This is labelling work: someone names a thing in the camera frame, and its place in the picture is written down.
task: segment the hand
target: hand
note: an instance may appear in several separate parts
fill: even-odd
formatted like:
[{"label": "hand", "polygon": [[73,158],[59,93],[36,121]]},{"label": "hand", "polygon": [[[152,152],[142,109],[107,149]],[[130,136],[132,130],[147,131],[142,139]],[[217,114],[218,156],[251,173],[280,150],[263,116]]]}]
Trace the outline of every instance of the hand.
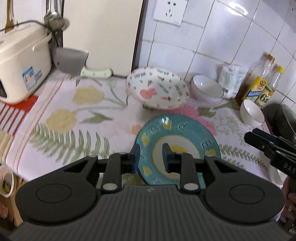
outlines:
[{"label": "hand", "polygon": [[289,181],[290,177],[287,177],[282,188],[282,192],[286,199],[285,207],[280,217],[280,220],[283,223],[286,223],[287,219],[294,219],[293,213],[296,211],[296,193],[289,193]]}]

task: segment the power outlet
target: power outlet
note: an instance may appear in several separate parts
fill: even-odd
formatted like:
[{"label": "power outlet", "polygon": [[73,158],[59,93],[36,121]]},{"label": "power outlet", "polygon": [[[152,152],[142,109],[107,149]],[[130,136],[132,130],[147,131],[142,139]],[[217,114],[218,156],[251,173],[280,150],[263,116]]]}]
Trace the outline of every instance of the power outlet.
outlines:
[{"label": "power outlet", "polygon": [[187,3],[187,0],[157,0],[153,19],[180,26]]}]

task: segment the teal plate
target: teal plate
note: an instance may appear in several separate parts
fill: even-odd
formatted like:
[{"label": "teal plate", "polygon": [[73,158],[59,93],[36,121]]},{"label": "teal plate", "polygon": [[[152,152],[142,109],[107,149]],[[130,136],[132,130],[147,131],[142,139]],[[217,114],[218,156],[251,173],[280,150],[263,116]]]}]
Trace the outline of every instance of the teal plate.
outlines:
[{"label": "teal plate", "polygon": [[[161,115],[149,121],[138,133],[140,145],[138,172],[149,185],[176,184],[180,175],[167,173],[162,159],[162,145],[168,143],[173,152],[188,152],[203,159],[206,154],[221,158],[213,135],[198,121],[183,115]],[[201,173],[197,173],[201,188],[205,188]]]}]

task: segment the bottle cap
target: bottle cap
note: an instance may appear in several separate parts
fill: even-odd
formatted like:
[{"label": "bottle cap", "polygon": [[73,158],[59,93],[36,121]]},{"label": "bottle cap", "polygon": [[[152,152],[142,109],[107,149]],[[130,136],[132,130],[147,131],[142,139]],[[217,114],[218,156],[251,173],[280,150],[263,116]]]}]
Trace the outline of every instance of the bottle cap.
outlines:
[{"label": "bottle cap", "polygon": [[277,67],[278,72],[280,72],[281,74],[285,71],[281,66]]},{"label": "bottle cap", "polygon": [[275,58],[273,56],[271,56],[270,54],[266,56],[266,58],[271,61],[272,63],[274,63]]}]

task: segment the white package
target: white package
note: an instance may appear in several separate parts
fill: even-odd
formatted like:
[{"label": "white package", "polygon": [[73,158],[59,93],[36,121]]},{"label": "white package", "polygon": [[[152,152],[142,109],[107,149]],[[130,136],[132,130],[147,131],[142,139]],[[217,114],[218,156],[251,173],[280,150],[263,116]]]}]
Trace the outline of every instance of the white package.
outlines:
[{"label": "white package", "polygon": [[219,76],[218,84],[224,91],[223,98],[234,99],[239,91],[248,69],[237,65],[224,65]]}]

